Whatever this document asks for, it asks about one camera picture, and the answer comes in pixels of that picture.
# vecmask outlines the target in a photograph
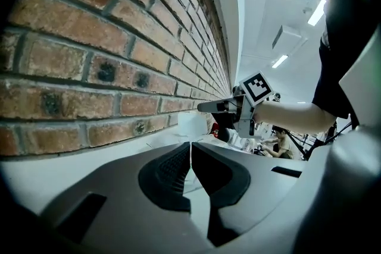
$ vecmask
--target dark stain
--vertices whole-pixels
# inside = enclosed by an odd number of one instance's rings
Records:
[[[141,134],[144,134],[145,132],[145,125],[143,121],[136,122],[135,128],[135,135],[140,136]]]
[[[115,67],[104,62],[99,67],[98,80],[112,82],[115,80]]]
[[[41,107],[44,113],[49,115],[58,115],[61,113],[61,95],[54,93],[41,94]]]
[[[5,71],[7,69],[8,61],[9,55],[0,53],[0,71]]]
[[[149,84],[149,74],[144,72],[138,72],[135,75],[135,85],[139,88],[146,89]]]

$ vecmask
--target seated person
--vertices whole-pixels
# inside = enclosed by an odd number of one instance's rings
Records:
[[[263,150],[268,152],[274,158],[283,158],[283,159],[299,159],[297,153],[292,149],[292,144],[290,142],[289,136],[286,134],[286,130],[278,126],[274,126],[273,130],[275,131],[275,139],[269,139],[262,142]],[[278,151],[264,145],[268,143],[278,144]]]

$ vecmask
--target black shirt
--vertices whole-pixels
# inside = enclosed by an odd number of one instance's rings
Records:
[[[378,21],[376,0],[329,0],[326,31],[320,41],[321,74],[313,103],[334,116],[355,118],[339,80],[354,64]]]

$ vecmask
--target brick wall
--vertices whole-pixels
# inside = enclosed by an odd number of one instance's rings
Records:
[[[198,0],[18,0],[0,47],[0,155],[131,139],[227,96],[206,15]]]

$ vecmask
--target air vent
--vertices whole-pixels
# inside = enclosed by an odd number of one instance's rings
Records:
[[[273,41],[273,51],[275,54],[291,54],[303,40],[298,30],[282,25]]]

